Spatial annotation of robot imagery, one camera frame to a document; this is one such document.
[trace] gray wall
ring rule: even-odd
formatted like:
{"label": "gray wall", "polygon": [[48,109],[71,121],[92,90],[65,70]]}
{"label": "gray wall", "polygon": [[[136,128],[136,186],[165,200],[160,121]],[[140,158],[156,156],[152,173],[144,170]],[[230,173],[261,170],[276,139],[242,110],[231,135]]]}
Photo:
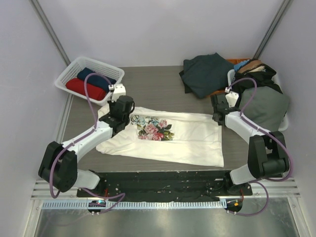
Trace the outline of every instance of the gray wall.
{"label": "gray wall", "polygon": [[316,219],[315,13],[315,0],[295,0],[261,57],[277,70],[283,91],[291,98],[286,143],[311,223]]}
{"label": "gray wall", "polygon": [[53,83],[66,65],[27,0],[2,0],[0,22],[0,236],[19,237],[65,105]]}
{"label": "gray wall", "polygon": [[251,57],[282,0],[39,0],[70,60],[174,66]]}

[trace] plastic basket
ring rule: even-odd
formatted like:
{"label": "plastic basket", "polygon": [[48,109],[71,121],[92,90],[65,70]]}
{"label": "plastic basket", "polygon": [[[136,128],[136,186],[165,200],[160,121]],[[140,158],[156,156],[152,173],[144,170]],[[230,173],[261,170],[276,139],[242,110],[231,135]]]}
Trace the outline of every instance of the plastic basket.
{"label": "plastic basket", "polygon": [[[235,71],[233,69],[231,69],[228,73],[227,73],[227,79],[228,79],[228,85],[232,84],[232,81],[234,79],[235,76]],[[281,83],[280,83],[280,79],[278,77],[278,75],[276,74],[275,76],[272,77],[272,80],[275,82],[275,84],[278,84],[279,87],[281,88]],[[287,114],[285,114],[280,127],[278,128],[279,131],[285,131],[288,128],[288,117]]]}
{"label": "plastic basket", "polygon": [[[120,68],[111,66],[106,63],[102,63],[100,61],[97,61],[91,58],[79,57],[75,59],[57,78],[57,80],[55,81],[55,86],[68,93],[71,93],[73,95],[86,99],[86,96],[81,95],[79,93],[76,93],[66,88],[66,83],[70,81],[71,79],[76,78],[77,74],[80,71],[82,71],[84,68],[89,68],[96,73],[100,73],[102,75],[105,75],[106,77],[115,79],[117,81],[116,84],[120,83],[124,76],[124,71]],[[107,95],[105,96],[103,100],[98,101],[98,100],[90,99],[90,101],[94,104],[104,106],[109,100],[111,94],[112,94],[111,92],[107,93]]]}

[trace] blue folded cloth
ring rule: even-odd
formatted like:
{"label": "blue folded cloth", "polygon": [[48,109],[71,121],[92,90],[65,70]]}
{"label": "blue folded cloth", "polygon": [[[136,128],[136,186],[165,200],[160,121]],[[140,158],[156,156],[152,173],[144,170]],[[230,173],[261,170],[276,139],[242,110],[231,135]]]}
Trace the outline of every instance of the blue folded cloth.
{"label": "blue folded cloth", "polygon": [[242,66],[244,66],[248,61],[249,61],[249,59],[248,59],[248,60],[245,60],[245,61],[242,61],[242,62],[240,62],[240,63],[234,65],[234,71],[237,72],[237,71],[238,71]]}
{"label": "blue folded cloth", "polygon": [[[95,73],[95,72],[90,70],[89,68],[84,68],[81,72],[78,73],[77,78],[84,81],[85,78],[87,77],[87,75],[89,75],[91,73]],[[117,82],[115,79],[112,79],[110,77],[106,77],[106,78],[109,79],[109,81],[112,84],[115,84]],[[107,93],[109,92],[109,83],[103,77],[100,77],[98,75],[90,76],[88,78],[87,83],[89,83],[93,86],[96,86],[98,88],[101,88]]]}

